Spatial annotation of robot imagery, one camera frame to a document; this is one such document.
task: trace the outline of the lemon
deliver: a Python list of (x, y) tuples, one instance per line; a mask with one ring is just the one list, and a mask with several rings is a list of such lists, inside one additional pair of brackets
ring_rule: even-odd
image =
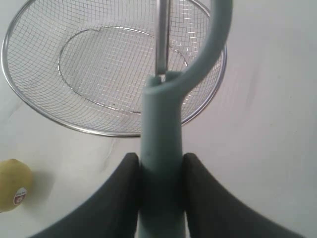
[(0, 212), (13, 210), (21, 204), (32, 184), (30, 168), (16, 160), (0, 162)]

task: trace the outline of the white table surface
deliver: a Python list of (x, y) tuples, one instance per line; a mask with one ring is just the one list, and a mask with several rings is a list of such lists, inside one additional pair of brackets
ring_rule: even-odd
[[(0, 0), (1, 39), (23, 3)], [(183, 128), (184, 152), (244, 203), (307, 238), (317, 236), (316, 9), (313, 0), (236, 0), (224, 82)], [(0, 237), (25, 238), (59, 220), (139, 146), (55, 124), (1, 74), (0, 160), (25, 162), (35, 182), (21, 206), (0, 214)]]

